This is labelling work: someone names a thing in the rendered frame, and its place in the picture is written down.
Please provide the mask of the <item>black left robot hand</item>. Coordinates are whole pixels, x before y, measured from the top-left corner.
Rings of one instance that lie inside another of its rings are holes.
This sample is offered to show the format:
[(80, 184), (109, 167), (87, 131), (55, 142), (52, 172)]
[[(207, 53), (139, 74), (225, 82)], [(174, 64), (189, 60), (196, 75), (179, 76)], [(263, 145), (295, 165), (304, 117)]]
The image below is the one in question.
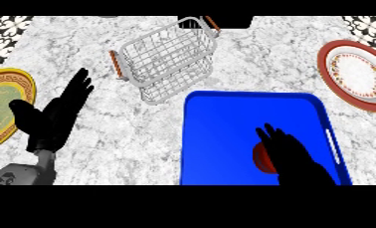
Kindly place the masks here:
[(89, 70), (81, 69), (62, 94), (51, 100), (42, 111), (27, 101), (14, 100), (9, 103), (17, 127), (30, 134), (28, 152), (56, 152), (64, 147), (93, 89)]

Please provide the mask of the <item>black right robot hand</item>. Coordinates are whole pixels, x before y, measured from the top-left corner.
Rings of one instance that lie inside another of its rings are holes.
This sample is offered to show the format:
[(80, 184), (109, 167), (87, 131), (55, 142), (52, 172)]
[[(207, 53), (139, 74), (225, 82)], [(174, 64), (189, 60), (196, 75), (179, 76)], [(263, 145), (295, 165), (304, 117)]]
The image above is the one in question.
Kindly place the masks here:
[(335, 180), (317, 163), (301, 141), (269, 123), (255, 129), (276, 169), (281, 186), (335, 186)]

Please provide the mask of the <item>yellow rimmed green plate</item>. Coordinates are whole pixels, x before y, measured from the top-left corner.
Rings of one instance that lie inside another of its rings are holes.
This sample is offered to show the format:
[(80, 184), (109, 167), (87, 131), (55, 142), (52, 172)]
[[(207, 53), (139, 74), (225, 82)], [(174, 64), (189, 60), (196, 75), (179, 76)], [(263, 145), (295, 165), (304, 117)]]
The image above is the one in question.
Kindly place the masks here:
[(9, 108), (14, 100), (36, 102), (36, 82), (31, 75), (17, 68), (0, 68), (0, 144), (9, 139), (18, 127)]

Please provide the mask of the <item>red rimmed white plate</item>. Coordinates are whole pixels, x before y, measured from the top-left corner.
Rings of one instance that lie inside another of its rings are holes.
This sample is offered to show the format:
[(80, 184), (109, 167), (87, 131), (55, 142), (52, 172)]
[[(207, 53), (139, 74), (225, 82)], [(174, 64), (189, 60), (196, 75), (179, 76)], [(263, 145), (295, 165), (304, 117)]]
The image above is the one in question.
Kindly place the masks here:
[(376, 113), (376, 50), (354, 41), (332, 41), (317, 53), (317, 70), (337, 96)]

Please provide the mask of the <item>blue tray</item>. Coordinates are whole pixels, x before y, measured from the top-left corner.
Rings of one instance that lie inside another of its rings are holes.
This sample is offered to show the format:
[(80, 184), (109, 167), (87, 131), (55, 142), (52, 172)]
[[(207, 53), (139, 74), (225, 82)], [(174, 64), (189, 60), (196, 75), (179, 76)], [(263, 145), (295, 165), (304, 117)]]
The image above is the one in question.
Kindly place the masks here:
[(282, 129), (300, 140), (335, 183), (350, 174), (322, 100), (306, 93), (195, 91), (185, 105), (182, 185), (276, 185), (253, 160), (255, 130)]

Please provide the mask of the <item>black appliance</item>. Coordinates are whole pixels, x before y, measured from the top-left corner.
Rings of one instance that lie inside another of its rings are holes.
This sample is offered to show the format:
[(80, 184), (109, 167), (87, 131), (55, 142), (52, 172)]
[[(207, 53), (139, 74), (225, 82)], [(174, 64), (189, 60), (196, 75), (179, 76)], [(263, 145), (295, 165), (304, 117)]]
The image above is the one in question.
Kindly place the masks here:
[(198, 29), (198, 21), (204, 20), (207, 25), (220, 29), (247, 29), (251, 25), (253, 17), (250, 15), (210, 15), (208, 18), (204, 16), (195, 16), (195, 20), (186, 20), (180, 22), (183, 29)]

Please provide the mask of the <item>red can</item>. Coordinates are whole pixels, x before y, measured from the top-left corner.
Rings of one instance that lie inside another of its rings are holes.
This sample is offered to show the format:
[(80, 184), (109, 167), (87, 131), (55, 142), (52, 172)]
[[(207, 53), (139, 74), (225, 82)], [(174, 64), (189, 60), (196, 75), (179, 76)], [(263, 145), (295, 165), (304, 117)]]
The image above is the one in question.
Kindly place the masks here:
[(261, 172), (276, 174), (276, 169), (261, 142), (253, 149), (253, 161)]

